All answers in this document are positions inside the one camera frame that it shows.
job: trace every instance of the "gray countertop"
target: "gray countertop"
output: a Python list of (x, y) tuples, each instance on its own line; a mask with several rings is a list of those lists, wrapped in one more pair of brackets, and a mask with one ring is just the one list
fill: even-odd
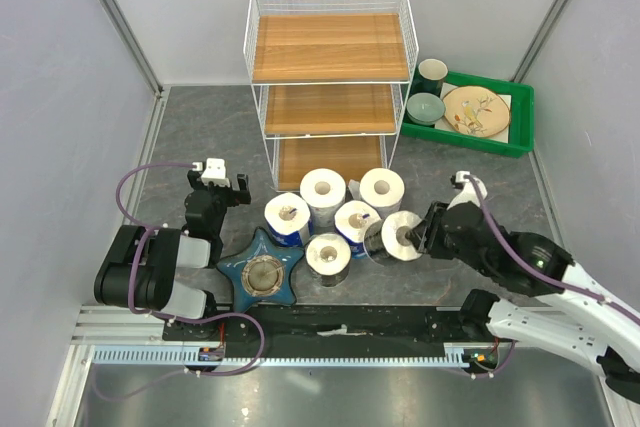
[[(152, 162), (192, 162), (207, 157), (225, 159), (232, 179), (237, 173), (249, 174), (252, 204), (229, 209), (222, 231), (223, 255), (231, 255), (246, 247), (256, 227), (266, 227), (264, 206), (277, 195), (249, 87), (171, 90)], [(424, 215), (432, 201), (449, 201), (453, 196), (449, 178), (458, 170), (469, 170), (484, 181), (492, 213), (508, 230), (551, 237), (528, 156), (511, 159), (400, 137), (391, 167), (406, 185), (404, 210)], [(137, 217), (181, 226), (183, 201), (189, 192), (184, 170), (151, 169)], [(210, 290), (219, 302), (231, 301), (230, 283), (217, 271), (181, 269), (178, 276), (188, 285)], [(490, 290), (523, 305), (533, 303), (497, 287), (462, 263), (426, 256), (391, 267), (352, 261), (347, 279), (333, 288), (321, 287), (303, 260), (292, 274), (292, 286), (301, 303), (459, 306), (472, 288)]]

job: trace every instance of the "wooden shelf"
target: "wooden shelf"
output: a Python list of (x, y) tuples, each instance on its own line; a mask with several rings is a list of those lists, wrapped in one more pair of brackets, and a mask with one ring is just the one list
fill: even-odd
[(260, 17), (254, 83), (408, 80), (398, 14)]
[(335, 170), (349, 182), (382, 167), (377, 136), (281, 140), (279, 157), (278, 190), (298, 190), (313, 169)]
[(267, 135), (394, 134), (391, 86), (272, 85), (264, 131)]

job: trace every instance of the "decorated plate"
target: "decorated plate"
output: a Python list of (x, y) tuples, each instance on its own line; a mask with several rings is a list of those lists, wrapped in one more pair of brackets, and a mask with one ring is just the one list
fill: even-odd
[(458, 87), (442, 100), (446, 107), (445, 118), (461, 134), (491, 137), (511, 122), (511, 113), (504, 100), (484, 87)]

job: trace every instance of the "bowl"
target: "bowl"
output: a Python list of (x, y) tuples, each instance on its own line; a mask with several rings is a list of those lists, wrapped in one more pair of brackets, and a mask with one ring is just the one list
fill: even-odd
[(434, 125), (445, 111), (444, 102), (433, 94), (421, 92), (409, 97), (407, 115), (419, 125)]

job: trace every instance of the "dark green cup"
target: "dark green cup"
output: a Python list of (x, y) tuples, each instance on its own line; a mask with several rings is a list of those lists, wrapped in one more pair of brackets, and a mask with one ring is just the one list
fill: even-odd
[(419, 91), (440, 97), (442, 84), (447, 77), (449, 69), (444, 62), (437, 59), (426, 59), (418, 65)]

